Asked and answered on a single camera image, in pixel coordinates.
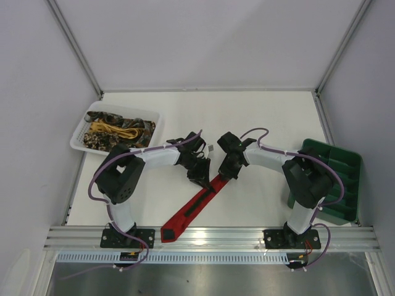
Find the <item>red necktie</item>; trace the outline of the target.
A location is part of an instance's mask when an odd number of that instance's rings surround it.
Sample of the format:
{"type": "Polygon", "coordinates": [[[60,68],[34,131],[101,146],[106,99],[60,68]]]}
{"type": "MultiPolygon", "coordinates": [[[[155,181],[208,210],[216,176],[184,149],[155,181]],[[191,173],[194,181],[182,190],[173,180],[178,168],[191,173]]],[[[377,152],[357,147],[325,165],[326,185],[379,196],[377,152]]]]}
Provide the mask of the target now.
{"type": "Polygon", "coordinates": [[[200,190],[191,200],[179,209],[160,229],[162,243],[175,242],[202,212],[209,202],[228,184],[218,174],[211,182],[209,189],[200,190]]]}

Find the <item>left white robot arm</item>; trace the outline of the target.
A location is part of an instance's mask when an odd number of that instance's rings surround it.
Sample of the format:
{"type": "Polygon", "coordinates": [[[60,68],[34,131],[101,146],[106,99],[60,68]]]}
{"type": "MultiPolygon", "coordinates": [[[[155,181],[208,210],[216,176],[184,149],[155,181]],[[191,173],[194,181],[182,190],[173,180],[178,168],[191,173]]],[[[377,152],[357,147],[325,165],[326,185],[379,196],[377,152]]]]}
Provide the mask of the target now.
{"type": "Polygon", "coordinates": [[[107,237],[114,236],[123,245],[129,245],[133,240],[141,242],[126,201],[134,193],[143,172],[180,165],[187,170],[187,178],[202,189],[162,228],[163,241],[175,241],[217,192],[209,179],[210,159],[204,155],[205,148],[205,140],[195,132],[190,132],[186,138],[168,140],[163,146],[130,149],[118,144],[112,148],[88,185],[91,200],[95,200],[92,195],[94,186],[102,194],[97,200],[106,205],[110,219],[107,237]]]}

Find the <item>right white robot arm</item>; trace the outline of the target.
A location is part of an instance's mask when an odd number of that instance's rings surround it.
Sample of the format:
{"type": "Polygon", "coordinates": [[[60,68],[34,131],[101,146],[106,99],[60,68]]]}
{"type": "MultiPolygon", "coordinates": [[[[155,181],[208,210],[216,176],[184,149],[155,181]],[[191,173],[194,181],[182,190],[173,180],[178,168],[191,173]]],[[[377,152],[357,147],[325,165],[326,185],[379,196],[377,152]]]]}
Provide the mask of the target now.
{"type": "Polygon", "coordinates": [[[287,152],[263,146],[256,139],[241,140],[231,132],[217,141],[225,153],[218,169],[223,180],[237,179],[242,167],[260,166],[284,175],[294,197],[291,216],[283,226],[282,244],[296,247],[311,229],[318,206],[334,186],[335,178],[309,150],[287,152]]]}

